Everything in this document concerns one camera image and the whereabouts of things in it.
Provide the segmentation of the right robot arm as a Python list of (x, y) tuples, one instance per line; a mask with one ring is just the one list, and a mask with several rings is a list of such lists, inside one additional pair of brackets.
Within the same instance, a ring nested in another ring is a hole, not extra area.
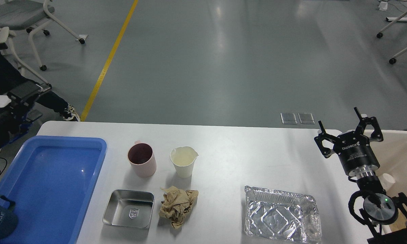
[[(349, 181), (359, 190), (352, 193), (348, 202), (349, 213), (369, 228), (372, 238), (369, 244), (407, 244), (407, 196), (400, 192), (395, 197), (387, 195), (376, 171), (380, 168), (372, 150), (371, 142), (383, 141), (383, 133), (376, 117), (362, 116), (355, 107), (359, 119), (355, 130), (338, 136), (328, 134), (321, 121), (321, 131), (314, 138), (321, 154), (327, 159), (337, 154)], [(397, 221), (399, 213), (406, 218), (405, 228), (382, 234), (376, 227)]]

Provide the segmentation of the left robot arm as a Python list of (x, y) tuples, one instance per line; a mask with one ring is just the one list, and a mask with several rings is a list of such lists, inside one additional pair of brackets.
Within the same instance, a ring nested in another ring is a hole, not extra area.
[(0, 107), (0, 149), (27, 134), (34, 121), (42, 117), (33, 107), (51, 89), (46, 82), (26, 81), (7, 92)]

